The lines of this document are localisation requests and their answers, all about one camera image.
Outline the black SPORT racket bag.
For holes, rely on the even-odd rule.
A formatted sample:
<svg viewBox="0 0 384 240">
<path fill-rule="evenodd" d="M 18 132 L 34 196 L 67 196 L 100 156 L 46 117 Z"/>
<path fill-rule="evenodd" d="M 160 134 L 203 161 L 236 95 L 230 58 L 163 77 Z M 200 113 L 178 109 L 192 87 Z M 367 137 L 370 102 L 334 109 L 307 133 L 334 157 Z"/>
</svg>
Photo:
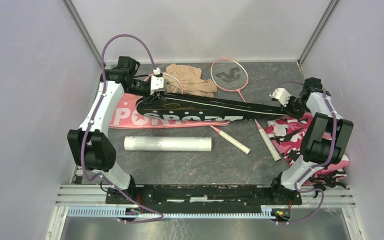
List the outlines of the black SPORT racket bag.
<svg viewBox="0 0 384 240">
<path fill-rule="evenodd" d="M 150 116 L 154 112 L 160 119 L 177 118 L 182 121 L 248 121 L 277 119 L 287 114 L 281 107 L 235 101 L 214 97 L 164 93 L 165 102 L 144 104 L 143 97 L 135 105 L 137 112 Z"/>
</svg>

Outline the pink SPORT racket bag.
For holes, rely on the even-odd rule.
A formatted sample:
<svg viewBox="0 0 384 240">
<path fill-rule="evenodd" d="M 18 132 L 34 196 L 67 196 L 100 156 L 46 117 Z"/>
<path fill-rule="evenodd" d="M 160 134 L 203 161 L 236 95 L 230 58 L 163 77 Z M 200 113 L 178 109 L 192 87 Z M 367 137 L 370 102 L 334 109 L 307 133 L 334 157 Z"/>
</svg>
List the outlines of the pink SPORT racket bag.
<svg viewBox="0 0 384 240">
<path fill-rule="evenodd" d="M 138 113 L 136 109 L 136 102 L 139 99 L 139 96 L 126 93 L 118 102 L 109 127 L 113 129 L 173 129 L 205 126 L 222 127 L 230 124 L 229 121 L 182 121 L 176 117 L 161 119 L 154 112 L 150 116 L 145 116 Z"/>
</svg>

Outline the white shuttlecock tube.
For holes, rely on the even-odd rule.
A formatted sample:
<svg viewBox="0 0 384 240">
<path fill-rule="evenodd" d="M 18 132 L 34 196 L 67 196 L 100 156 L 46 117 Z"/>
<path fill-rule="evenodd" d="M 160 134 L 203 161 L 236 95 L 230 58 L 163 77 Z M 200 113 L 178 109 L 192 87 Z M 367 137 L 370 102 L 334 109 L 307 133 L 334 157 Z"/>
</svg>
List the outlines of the white shuttlecock tube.
<svg viewBox="0 0 384 240">
<path fill-rule="evenodd" d="M 211 137 L 126 136 L 126 151 L 210 152 Z"/>
</svg>

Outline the pink frame badminton racket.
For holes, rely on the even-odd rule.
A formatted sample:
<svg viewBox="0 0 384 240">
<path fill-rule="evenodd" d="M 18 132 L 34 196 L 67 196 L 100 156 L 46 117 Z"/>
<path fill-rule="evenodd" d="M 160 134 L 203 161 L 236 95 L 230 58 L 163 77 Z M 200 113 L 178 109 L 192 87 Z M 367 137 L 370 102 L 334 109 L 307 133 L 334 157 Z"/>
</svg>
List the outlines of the pink frame badminton racket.
<svg viewBox="0 0 384 240">
<path fill-rule="evenodd" d="M 217 59 L 211 65 L 210 75 L 218 88 L 226 92 L 238 92 L 242 101 L 246 102 L 241 90 L 248 85 L 249 76 L 241 64 L 230 58 Z M 263 128 L 256 119 L 254 122 L 258 130 Z"/>
</svg>

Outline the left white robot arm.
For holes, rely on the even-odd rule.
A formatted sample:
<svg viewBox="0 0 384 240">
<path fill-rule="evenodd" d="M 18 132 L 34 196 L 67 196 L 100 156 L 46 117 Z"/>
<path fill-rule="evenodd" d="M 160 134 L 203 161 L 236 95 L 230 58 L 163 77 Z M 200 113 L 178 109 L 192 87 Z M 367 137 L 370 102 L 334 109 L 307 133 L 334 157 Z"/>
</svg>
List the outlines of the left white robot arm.
<svg viewBox="0 0 384 240">
<path fill-rule="evenodd" d="M 107 137 L 110 122 L 125 93 L 148 97 L 155 91 L 152 83 L 164 84 L 159 80 L 163 74 L 156 66 L 148 81 L 137 79 L 135 75 L 140 65 L 128 56 L 119 57 L 117 66 L 111 69 L 106 69 L 102 62 L 102 74 L 92 107 L 78 129 L 71 129 L 67 134 L 73 159 L 82 168 L 84 179 L 103 179 L 111 188 L 118 189 L 117 196 L 125 204 L 136 200 L 137 190 L 133 187 L 131 175 L 116 162 L 116 149 Z"/>
</svg>

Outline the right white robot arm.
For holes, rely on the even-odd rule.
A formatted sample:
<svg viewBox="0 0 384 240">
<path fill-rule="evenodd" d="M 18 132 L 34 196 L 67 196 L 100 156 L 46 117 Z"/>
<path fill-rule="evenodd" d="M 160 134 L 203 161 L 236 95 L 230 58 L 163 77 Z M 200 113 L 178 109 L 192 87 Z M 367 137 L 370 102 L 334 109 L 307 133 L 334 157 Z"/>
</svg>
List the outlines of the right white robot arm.
<svg viewBox="0 0 384 240">
<path fill-rule="evenodd" d="M 277 100 L 291 117 L 300 118 L 306 111 L 312 115 L 300 144 L 299 158 L 270 185 L 269 199 L 275 204 L 282 204 L 299 197 L 301 186 L 317 171 L 341 161 L 354 124 L 335 110 L 331 95 L 319 78 L 305 79 L 299 97 L 292 96 L 281 87 L 276 87 L 270 97 Z"/>
</svg>

